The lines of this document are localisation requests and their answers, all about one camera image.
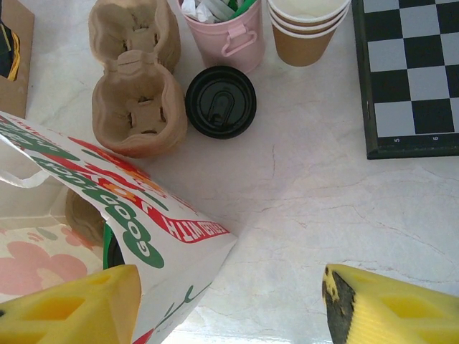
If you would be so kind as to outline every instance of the printed paper bag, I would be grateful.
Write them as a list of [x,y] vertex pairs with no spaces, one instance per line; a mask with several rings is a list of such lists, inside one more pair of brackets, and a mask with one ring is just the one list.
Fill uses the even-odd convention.
[[[134,343],[160,343],[197,305],[236,237],[101,148],[6,113],[0,113],[0,134],[16,151],[1,165],[0,179],[13,184],[9,201],[1,189],[1,205],[9,203],[18,221],[27,207],[33,209],[27,216],[48,221],[64,199],[60,184],[89,201],[113,230],[124,262],[141,276]],[[24,157],[39,166],[36,174]]]

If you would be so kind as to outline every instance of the chessboard frame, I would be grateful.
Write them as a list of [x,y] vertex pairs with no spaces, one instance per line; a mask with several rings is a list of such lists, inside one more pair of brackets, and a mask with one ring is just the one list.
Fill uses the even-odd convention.
[[352,0],[352,11],[356,35],[367,158],[373,160],[459,156],[459,133],[401,136],[398,138],[378,137],[372,83],[370,80],[368,42],[365,33],[364,0]]

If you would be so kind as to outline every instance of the cardboard cup holder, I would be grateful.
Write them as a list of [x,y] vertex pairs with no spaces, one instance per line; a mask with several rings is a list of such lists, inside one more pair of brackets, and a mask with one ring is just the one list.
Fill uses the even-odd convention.
[[91,51],[105,69],[93,93],[99,143],[147,158],[182,142],[184,93],[171,74],[180,59],[180,33],[167,0],[98,0],[89,33]]
[[165,153],[186,135],[184,93],[172,74],[140,51],[126,52],[93,93],[93,130],[106,148],[132,158]]

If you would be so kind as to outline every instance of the black coffee cup lid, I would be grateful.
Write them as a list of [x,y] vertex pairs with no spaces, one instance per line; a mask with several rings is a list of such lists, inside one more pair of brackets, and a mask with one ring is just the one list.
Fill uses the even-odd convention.
[[247,130],[257,112],[257,95],[249,78],[232,67],[199,73],[186,92],[191,124],[211,138],[234,138]]

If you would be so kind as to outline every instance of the pink bucket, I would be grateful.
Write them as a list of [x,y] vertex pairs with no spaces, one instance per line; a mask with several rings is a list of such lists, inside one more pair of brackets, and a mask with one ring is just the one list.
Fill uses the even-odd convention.
[[[179,7],[183,0],[178,0]],[[203,24],[185,16],[206,67],[230,66],[254,70],[265,55],[262,0],[244,14],[219,24]]]

